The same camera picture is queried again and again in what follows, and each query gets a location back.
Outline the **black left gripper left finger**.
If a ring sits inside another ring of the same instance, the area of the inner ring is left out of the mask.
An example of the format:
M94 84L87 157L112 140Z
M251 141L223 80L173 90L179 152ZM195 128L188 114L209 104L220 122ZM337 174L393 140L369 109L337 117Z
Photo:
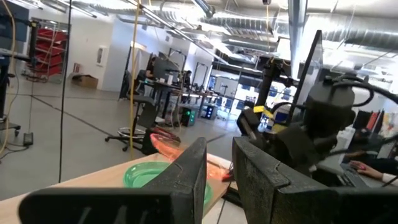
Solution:
M206 139L198 138L141 188L49 187L25 196L21 223L201 223Z

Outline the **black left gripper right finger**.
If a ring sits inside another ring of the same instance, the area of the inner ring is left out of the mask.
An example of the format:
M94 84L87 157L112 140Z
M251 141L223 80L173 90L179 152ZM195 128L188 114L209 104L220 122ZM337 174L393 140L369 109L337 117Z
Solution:
M234 178L248 223L397 223L397 189L327 187L246 137L232 143Z

